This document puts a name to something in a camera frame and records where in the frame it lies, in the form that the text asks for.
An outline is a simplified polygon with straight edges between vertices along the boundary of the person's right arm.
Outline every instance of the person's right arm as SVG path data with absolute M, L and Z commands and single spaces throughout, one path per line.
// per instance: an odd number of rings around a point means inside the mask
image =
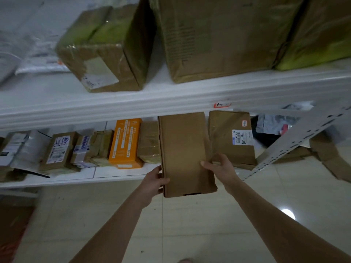
M 239 203 L 278 263 L 351 262 L 351 257 L 284 214 L 241 181 L 224 154 L 221 165 L 201 162 Z

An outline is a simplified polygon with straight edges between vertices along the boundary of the forearm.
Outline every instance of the forearm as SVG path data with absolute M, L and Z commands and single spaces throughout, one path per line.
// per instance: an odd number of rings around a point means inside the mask
M 130 195 L 70 263 L 122 262 L 141 211 L 140 202 Z
M 349 255 L 285 215 L 243 181 L 237 179 L 226 189 L 237 200 L 278 263 L 351 262 Z

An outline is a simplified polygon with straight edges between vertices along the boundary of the red-bordered sticker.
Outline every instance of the red-bordered sticker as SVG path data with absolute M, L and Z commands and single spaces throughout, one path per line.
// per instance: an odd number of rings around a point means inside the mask
M 228 102 L 228 101 L 217 101 L 213 107 L 215 109 L 218 109 L 218 108 L 226 108 L 226 107 L 229 107 L 230 105 L 232 105 L 231 102 Z

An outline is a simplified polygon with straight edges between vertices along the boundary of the hand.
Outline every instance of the hand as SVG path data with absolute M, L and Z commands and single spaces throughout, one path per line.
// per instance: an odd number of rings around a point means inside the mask
M 214 165 L 209 162 L 201 161 L 201 165 L 208 170 L 214 172 L 219 181 L 222 182 L 224 188 L 229 194 L 232 194 L 231 190 L 234 185 L 240 183 L 241 180 L 237 176 L 232 163 L 229 161 L 226 155 L 219 153 L 221 165 Z
M 169 178 L 162 178 L 162 174 L 159 174 L 160 171 L 161 166 L 158 166 L 147 173 L 141 184 L 131 194 L 141 204 L 142 208 L 149 206 L 154 196 L 163 193 L 163 188 L 160 187 L 170 181 Z

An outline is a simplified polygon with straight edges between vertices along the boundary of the person's left hand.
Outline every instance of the person's left hand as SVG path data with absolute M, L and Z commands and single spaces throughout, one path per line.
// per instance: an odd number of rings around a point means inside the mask
M 162 178 L 162 174 L 159 174 L 160 170 L 161 166 L 158 166 L 151 172 L 147 173 L 141 184 L 131 195 L 137 199 L 142 208 L 150 205 L 154 196 L 163 193 L 163 188 L 160 187 L 164 184 L 168 184 L 170 181 L 169 178 Z

